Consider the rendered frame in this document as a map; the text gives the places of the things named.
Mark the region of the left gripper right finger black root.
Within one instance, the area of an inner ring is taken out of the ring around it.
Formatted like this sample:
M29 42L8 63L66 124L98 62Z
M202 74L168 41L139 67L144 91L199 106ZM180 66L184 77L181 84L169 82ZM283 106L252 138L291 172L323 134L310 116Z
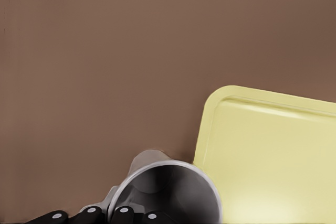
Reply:
M166 215L169 198L117 199L112 203L111 224L170 224Z

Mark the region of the left gripper left finger black root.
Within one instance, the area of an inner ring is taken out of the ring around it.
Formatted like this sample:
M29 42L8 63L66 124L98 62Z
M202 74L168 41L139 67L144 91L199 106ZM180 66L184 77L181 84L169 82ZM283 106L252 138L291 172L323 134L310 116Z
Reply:
M115 192L116 186L113 186L103 201L83 207L74 216L70 217L63 210L54 210L25 224L107 224L108 208Z

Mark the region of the white IKEA cup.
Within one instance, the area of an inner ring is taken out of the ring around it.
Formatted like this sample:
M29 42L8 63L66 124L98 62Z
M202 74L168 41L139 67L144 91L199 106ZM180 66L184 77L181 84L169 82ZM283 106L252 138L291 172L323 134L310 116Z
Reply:
M180 224L219 224L222 203L212 180L193 164L145 150L132 161L122 183L115 187L107 220L120 207L148 214L162 211Z

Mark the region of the pale yellow tray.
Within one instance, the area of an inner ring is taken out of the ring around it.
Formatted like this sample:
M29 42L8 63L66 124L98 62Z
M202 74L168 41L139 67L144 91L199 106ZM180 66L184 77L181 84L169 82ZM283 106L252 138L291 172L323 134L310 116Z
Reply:
M219 88L194 164L216 185L224 224L336 224L336 103Z

